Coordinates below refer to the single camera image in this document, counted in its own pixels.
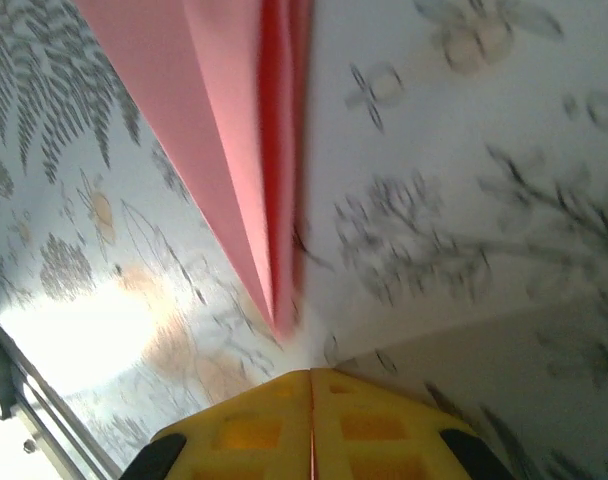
bright light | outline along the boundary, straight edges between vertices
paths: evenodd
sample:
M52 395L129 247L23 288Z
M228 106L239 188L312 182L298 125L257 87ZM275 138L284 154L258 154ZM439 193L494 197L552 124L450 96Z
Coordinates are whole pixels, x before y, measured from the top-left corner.
M153 337L154 316L146 295L112 280L72 302L45 299L0 321L47 382L68 395L127 370Z

yellow object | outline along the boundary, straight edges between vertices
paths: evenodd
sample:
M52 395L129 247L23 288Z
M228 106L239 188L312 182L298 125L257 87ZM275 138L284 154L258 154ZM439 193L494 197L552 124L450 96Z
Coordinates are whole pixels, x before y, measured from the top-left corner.
M334 370L313 370L320 479L470 480L439 432L464 422Z
M311 478L513 480L464 422L330 369L283 375L165 428L122 476Z
M292 372L160 431L186 436L167 480L310 480L311 380Z

orange flower print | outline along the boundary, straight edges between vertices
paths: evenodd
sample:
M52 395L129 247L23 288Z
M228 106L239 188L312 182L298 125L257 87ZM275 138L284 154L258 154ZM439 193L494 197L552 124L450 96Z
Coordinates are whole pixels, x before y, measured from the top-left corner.
M516 29L551 40L564 37L548 11L519 0L468 0L464 7L447 0L415 0L415 7L439 27L432 43L444 51L449 67L462 74L506 58Z

fern leaf pattern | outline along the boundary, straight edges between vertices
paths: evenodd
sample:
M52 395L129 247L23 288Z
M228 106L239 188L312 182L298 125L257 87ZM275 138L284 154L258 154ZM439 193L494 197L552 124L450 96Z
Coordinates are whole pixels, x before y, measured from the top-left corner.
M109 128L119 109L139 144L140 114L77 8L67 0L0 0L0 138L17 109L20 161L41 153L50 183L65 147L93 132L110 168ZM36 138L38 150L32 150Z

floral wallpaper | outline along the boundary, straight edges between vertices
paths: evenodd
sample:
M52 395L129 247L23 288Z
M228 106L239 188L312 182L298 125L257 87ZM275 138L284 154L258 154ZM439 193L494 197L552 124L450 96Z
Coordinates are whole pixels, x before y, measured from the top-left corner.
M76 7L0 0L0 323L119 472L283 352Z
M317 362L608 478L608 2L320 2L308 99Z
M608 2L329 0L311 41L280 345L73 4L0 0L2 326L118 471L330 364L608 478Z

